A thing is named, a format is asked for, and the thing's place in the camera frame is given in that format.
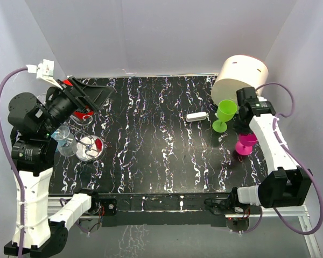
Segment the magenta wine glass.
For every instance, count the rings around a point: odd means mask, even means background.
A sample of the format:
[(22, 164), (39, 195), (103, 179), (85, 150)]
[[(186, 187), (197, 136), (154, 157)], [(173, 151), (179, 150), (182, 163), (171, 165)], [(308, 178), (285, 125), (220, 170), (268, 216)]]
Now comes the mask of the magenta wine glass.
[(247, 156), (252, 153), (254, 145), (258, 143), (255, 134), (240, 134), (235, 145), (235, 150), (238, 154)]

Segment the green wine glass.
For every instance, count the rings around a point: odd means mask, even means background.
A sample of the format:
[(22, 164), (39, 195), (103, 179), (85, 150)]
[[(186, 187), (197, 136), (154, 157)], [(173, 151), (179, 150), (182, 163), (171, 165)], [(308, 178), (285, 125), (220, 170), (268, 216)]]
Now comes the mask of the green wine glass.
[(226, 122), (230, 121), (237, 112), (237, 105), (234, 101), (222, 100), (217, 109), (217, 120), (212, 123), (215, 132), (223, 133), (227, 130)]

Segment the red wine glass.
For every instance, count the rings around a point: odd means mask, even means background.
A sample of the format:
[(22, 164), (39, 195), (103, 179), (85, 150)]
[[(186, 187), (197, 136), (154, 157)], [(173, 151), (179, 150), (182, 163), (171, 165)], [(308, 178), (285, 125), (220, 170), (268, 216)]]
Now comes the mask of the red wine glass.
[[(63, 80), (62, 82), (70, 87), (73, 86), (69, 80)], [(94, 114), (94, 111), (92, 110), (88, 112), (75, 111), (73, 113), (73, 115), (79, 120), (86, 120), (88, 116), (92, 116), (93, 114)]]

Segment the clear wine glass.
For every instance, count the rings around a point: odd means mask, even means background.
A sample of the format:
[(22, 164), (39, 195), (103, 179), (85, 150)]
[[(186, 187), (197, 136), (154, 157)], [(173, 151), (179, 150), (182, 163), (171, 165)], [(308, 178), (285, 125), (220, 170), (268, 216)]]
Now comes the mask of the clear wine glass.
[(62, 139), (56, 141), (58, 143), (57, 150), (59, 153), (65, 157), (75, 155), (77, 152), (77, 142), (69, 127), (66, 125), (61, 125), (57, 130), (62, 135)]

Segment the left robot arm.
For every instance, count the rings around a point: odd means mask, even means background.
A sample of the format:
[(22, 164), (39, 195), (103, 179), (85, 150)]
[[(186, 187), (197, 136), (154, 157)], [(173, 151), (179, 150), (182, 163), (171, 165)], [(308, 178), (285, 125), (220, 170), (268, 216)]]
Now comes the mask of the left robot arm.
[(48, 215), (49, 183), (57, 141), (52, 137), (74, 112), (102, 109), (114, 88), (84, 84), (74, 77), (50, 87), (42, 103), (22, 92), (9, 103), (13, 167), (17, 170), (17, 222), (13, 239), (4, 246), (6, 255), (51, 257), (60, 253), (68, 232), (84, 213), (100, 209), (95, 190), (80, 189), (54, 215)]

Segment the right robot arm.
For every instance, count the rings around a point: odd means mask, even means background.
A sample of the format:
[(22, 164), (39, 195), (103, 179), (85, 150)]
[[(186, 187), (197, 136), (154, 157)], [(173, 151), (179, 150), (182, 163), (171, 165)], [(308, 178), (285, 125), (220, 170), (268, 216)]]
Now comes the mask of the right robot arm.
[(248, 205), (264, 208), (303, 205), (311, 179), (279, 142), (282, 134), (272, 104), (259, 98), (253, 87), (236, 92), (239, 106), (235, 130), (241, 136), (255, 135), (267, 165), (267, 177), (260, 185), (233, 188), (229, 207), (242, 213)]

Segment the blue wine glass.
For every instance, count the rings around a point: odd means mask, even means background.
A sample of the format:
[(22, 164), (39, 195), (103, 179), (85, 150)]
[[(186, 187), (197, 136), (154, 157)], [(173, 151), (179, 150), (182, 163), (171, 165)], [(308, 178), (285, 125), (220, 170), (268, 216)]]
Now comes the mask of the blue wine glass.
[(59, 140), (61, 140), (61, 139), (62, 139), (62, 135), (61, 135), (61, 133), (60, 133), (58, 130), (56, 130), (56, 131), (51, 135), (51, 137), (52, 137), (54, 140), (56, 140), (56, 141), (59, 141)]

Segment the chrome wine glass rack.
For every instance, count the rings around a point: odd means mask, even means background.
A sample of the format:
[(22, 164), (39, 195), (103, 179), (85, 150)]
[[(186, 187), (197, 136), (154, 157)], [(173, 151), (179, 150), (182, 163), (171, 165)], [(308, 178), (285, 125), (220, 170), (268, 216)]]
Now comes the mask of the chrome wine glass rack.
[(76, 156), (80, 161), (90, 162), (99, 159), (104, 154), (104, 142), (95, 135), (85, 132), (85, 127), (93, 121), (93, 116), (86, 120), (79, 120), (74, 115), (70, 116), (69, 122), (63, 123), (69, 127), (77, 142)]

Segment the small white rectangular block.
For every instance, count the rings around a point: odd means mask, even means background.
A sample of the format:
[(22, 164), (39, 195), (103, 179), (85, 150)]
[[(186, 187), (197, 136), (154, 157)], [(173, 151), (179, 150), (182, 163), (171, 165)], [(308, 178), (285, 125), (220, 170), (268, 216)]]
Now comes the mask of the small white rectangular block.
[(187, 122), (202, 121), (207, 118), (206, 112), (189, 113), (186, 115)]

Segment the white cylindrical container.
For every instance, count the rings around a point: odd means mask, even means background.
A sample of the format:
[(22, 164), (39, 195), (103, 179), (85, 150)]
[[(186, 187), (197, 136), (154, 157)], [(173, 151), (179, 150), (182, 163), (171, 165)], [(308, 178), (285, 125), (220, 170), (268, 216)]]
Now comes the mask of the white cylindrical container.
[(231, 56), (223, 63), (212, 86), (212, 101), (215, 105), (225, 99), (237, 102), (237, 90), (258, 88), (267, 81), (268, 75), (267, 66), (259, 59), (247, 55)]

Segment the black front mounting rail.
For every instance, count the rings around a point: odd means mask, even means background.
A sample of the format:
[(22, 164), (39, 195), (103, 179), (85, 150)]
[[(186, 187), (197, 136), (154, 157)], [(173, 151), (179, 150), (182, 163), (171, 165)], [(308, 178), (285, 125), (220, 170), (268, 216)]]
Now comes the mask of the black front mounting rail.
[(81, 220), (97, 219), (103, 227), (125, 225), (210, 225), (232, 231), (252, 227), (257, 207), (226, 209), (225, 193), (102, 193)]

